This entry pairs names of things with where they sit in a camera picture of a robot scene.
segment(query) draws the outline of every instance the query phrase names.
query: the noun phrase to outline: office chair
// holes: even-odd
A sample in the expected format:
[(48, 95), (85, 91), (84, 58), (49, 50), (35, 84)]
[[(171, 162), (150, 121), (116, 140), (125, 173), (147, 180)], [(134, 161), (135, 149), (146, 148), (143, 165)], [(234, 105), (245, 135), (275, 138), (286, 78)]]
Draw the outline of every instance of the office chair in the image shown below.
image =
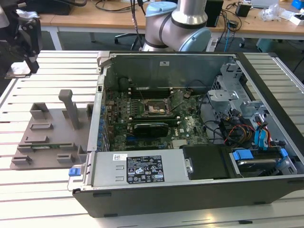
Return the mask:
[(136, 34), (136, 33), (125, 33), (125, 34), (121, 34), (121, 35), (115, 36), (115, 38), (114, 38), (114, 43), (115, 43), (115, 44), (118, 44), (118, 43), (119, 43), (119, 42), (118, 42), (118, 39), (119, 39), (119, 38), (123, 38), (123, 37), (132, 37), (132, 36), (136, 36), (135, 41), (133, 42), (133, 44), (132, 44), (132, 46), (131, 46), (131, 51), (133, 51), (134, 48), (135, 48), (135, 46), (136, 46), (136, 44), (137, 44), (137, 42), (138, 42), (138, 37), (137, 37), (137, 34)]

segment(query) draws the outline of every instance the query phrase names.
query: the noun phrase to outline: power supply label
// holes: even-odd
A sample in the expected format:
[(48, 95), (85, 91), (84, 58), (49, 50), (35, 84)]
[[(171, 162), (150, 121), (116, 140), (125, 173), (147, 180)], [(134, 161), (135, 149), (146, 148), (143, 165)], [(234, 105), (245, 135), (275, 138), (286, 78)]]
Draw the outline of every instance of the power supply label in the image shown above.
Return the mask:
[(127, 157), (127, 182), (129, 184), (164, 182), (162, 157)]

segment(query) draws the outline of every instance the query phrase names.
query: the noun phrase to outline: black box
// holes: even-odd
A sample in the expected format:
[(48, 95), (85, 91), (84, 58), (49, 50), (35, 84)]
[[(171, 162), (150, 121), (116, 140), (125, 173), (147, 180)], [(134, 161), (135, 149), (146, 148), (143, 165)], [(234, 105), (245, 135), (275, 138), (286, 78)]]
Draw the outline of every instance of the black box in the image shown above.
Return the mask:
[(239, 17), (247, 17), (249, 10), (252, 5), (248, 4), (239, 4), (236, 9), (236, 15)]
[(21, 9), (25, 11), (35, 11), (37, 13), (69, 15), (72, 7), (72, 5), (55, 0), (28, 0), (27, 6)]
[(207, 27), (216, 27), (219, 14), (223, 7), (223, 0), (207, 0), (205, 12), (208, 16)]

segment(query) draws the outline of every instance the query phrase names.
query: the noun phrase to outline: slatted aluminum table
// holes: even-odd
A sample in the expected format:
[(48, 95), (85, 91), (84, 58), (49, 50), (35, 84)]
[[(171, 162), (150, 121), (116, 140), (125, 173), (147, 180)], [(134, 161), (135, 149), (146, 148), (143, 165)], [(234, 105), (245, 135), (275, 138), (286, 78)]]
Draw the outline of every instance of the slatted aluminum table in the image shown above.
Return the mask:
[[(98, 77), (96, 56), (96, 51), (43, 51), (38, 58), (38, 73), (30, 78), (13, 79), (1, 97), (1, 228), (303, 227), (304, 190), (293, 192), (270, 205), (98, 219), (90, 217), (67, 190), (67, 169), (10, 170), (11, 158), (30, 120), (29, 109), (33, 102), (46, 102), (48, 108), (63, 108), (58, 93), (67, 88), (72, 89), (72, 99), (77, 107), (93, 103)], [(300, 82), (278, 58), (267, 54), (246, 56), (304, 133), (304, 94)], [(253, 224), (240, 224), (244, 220)]]

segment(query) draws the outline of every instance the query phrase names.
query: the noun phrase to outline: electronic device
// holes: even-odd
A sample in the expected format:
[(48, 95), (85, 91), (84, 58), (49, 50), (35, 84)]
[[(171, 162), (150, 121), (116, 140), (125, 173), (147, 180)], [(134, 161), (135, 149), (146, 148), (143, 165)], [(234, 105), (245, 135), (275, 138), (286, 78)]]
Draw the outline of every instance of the electronic device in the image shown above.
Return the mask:
[(303, 136), (244, 54), (97, 62), (87, 158), (68, 183), (90, 216), (267, 204), (304, 187)]
[(207, 27), (216, 27), (222, 10), (223, 0), (207, 0), (205, 12), (208, 16)]
[(247, 17), (249, 10), (251, 9), (252, 5), (250, 4), (238, 4), (236, 9), (236, 15), (239, 17)]
[(279, 0), (245, 0), (244, 2), (251, 4), (254, 8), (268, 8), (273, 4), (278, 4)]
[(55, 0), (28, 0), (26, 7), (21, 8), (25, 11), (35, 11), (37, 13), (49, 13), (56, 15), (69, 15), (73, 5)]
[(303, 26), (304, 25), (304, 15), (303, 14), (294, 14), (290, 19), (295, 25)]

